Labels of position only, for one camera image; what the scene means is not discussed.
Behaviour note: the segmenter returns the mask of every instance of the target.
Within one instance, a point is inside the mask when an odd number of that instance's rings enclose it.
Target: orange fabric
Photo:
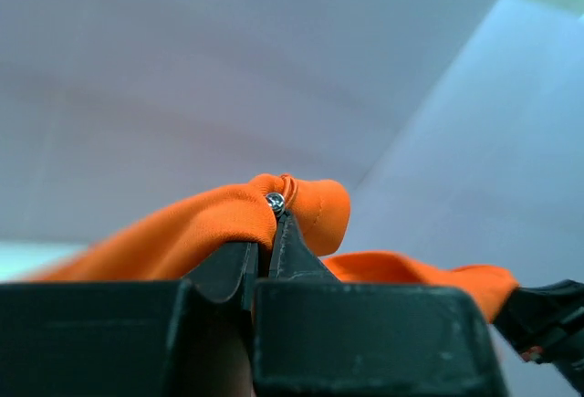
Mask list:
[[[247,184],[226,185],[172,204],[29,280],[177,278],[228,241],[253,241],[271,249],[276,218],[265,199],[271,192],[284,195],[308,247],[317,256],[339,248],[350,211],[349,195],[339,183],[263,174]],[[324,263],[342,281],[459,287],[474,298],[488,320],[518,286],[500,267],[442,270],[386,251],[342,254]]]

